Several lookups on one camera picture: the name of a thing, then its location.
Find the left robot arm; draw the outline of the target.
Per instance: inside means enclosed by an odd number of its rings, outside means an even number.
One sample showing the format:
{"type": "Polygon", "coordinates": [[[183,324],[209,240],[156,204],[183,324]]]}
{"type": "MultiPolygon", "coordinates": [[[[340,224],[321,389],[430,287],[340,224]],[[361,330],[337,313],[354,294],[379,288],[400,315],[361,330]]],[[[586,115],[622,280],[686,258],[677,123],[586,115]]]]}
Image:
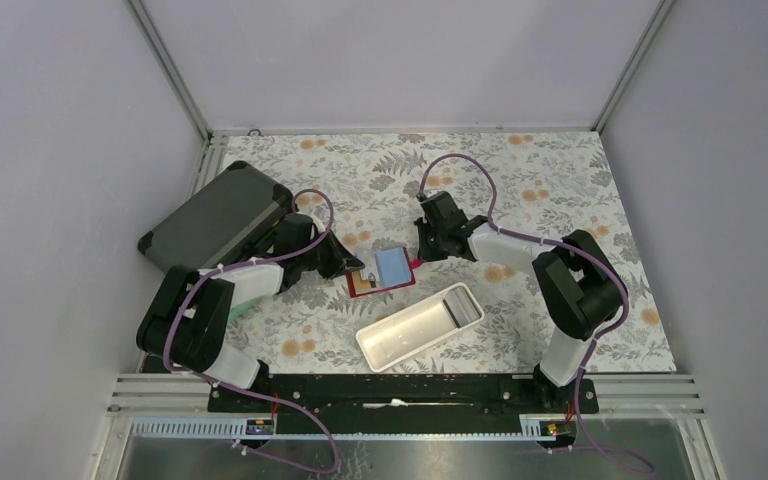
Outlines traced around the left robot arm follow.
{"type": "Polygon", "coordinates": [[[240,263],[172,267],[137,329],[136,345],[167,366],[232,385],[232,398],[242,408],[259,410],[271,387],[258,376],[260,362],[227,339],[228,323],[261,299],[289,290],[305,272],[331,280],[364,266],[316,219],[289,213],[240,263]]]}

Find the gold credit card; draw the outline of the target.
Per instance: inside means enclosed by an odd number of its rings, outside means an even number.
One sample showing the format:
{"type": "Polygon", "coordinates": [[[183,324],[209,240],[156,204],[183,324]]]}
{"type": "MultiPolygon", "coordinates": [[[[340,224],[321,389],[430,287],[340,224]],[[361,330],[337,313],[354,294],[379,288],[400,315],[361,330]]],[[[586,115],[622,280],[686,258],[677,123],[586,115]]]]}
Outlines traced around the gold credit card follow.
{"type": "Polygon", "coordinates": [[[349,275],[351,290],[355,295],[364,295],[378,289],[378,280],[371,271],[356,271],[349,275]]]}

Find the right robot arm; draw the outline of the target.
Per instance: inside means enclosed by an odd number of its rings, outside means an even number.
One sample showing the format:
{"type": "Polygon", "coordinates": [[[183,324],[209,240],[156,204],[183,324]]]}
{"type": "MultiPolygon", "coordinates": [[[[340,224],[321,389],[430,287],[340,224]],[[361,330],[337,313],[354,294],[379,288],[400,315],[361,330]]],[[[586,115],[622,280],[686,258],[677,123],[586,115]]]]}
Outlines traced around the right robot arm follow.
{"type": "Polygon", "coordinates": [[[557,412],[573,398],[572,383],[592,354],[597,334],[628,302],[628,292],[592,235],[575,230],[559,241],[497,229],[467,217],[445,191],[417,195],[415,221],[423,262],[459,258],[532,272],[555,331],[535,368],[535,402],[557,412]]]}

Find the red card holder wallet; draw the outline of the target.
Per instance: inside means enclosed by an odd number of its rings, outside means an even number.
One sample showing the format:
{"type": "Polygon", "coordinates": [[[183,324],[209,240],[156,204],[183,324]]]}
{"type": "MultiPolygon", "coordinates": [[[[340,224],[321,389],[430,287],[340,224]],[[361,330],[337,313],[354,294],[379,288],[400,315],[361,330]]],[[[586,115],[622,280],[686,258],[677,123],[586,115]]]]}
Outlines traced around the red card holder wallet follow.
{"type": "Polygon", "coordinates": [[[388,292],[412,286],[416,283],[412,260],[408,250],[404,247],[375,251],[359,249],[356,256],[366,264],[366,267],[375,266],[377,268],[380,287],[376,291],[364,295],[355,295],[351,290],[350,274],[347,274],[347,286],[351,298],[388,292]]]}

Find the silver VIP card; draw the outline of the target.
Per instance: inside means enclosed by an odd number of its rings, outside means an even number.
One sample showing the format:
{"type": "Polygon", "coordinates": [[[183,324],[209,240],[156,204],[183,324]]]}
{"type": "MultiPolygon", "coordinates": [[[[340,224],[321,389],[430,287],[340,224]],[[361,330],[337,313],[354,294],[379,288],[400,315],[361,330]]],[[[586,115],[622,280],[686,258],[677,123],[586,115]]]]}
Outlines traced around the silver VIP card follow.
{"type": "Polygon", "coordinates": [[[374,290],[380,287],[378,270],[375,266],[367,266],[359,273],[359,285],[364,290],[374,290]]]}

